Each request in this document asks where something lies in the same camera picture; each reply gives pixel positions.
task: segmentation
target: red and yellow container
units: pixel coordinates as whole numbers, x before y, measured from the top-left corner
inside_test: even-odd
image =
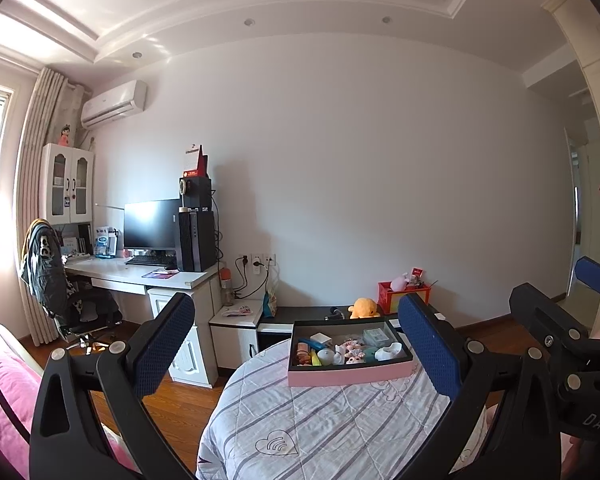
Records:
[[[400,298],[404,295],[417,292],[426,304],[429,304],[429,293],[431,292],[431,285],[420,286],[417,288],[409,288],[402,292],[394,292],[391,290],[391,282],[379,282],[378,283],[378,305],[382,308],[385,314],[395,314],[398,312],[398,303]]]

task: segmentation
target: glass cabinet door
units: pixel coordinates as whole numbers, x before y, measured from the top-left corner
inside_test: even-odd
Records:
[[[87,214],[87,170],[88,161],[83,156],[78,159],[75,174],[75,212],[78,215]]]
[[[62,216],[64,214],[64,197],[69,195],[69,180],[64,179],[66,157],[58,153],[54,157],[53,182],[51,183],[51,214]]]

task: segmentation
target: air conditioner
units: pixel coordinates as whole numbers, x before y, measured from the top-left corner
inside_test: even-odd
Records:
[[[85,102],[80,118],[82,126],[93,130],[101,124],[139,114],[144,110],[145,97],[146,83],[143,81],[130,81],[116,86]]]

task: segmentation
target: keyboard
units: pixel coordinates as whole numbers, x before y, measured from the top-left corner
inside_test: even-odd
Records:
[[[126,262],[133,265],[151,265],[157,267],[176,266],[176,258],[173,256],[134,256]]]

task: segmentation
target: blue gripper pad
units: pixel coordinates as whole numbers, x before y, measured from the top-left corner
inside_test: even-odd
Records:
[[[576,262],[576,278],[600,294],[600,264],[583,256]]]
[[[129,340],[131,349],[127,355],[127,369],[139,399],[154,394],[158,389],[189,333],[194,317],[193,300],[179,292],[154,320],[142,325]]]
[[[462,337],[415,293],[400,299],[398,321],[436,391],[454,400],[462,387],[463,367],[467,366]]]

